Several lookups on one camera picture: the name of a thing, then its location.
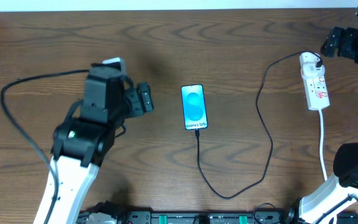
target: blue phone screen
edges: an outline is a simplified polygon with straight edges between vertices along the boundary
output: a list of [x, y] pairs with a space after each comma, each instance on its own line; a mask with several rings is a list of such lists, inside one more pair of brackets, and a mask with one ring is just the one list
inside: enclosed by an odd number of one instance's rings
[[183, 86], [181, 88], [185, 128], [187, 130], [208, 127], [204, 91], [202, 85]]

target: power strip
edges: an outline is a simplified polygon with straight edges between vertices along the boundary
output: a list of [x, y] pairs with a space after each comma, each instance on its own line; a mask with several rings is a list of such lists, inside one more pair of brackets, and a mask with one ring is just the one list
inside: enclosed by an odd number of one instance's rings
[[316, 67], [320, 59], [309, 52], [301, 54], [301, 76], [305, 86], [309, 110], [321, 110], [329, 106], [328, 90], [324, 78], [324, 65]]

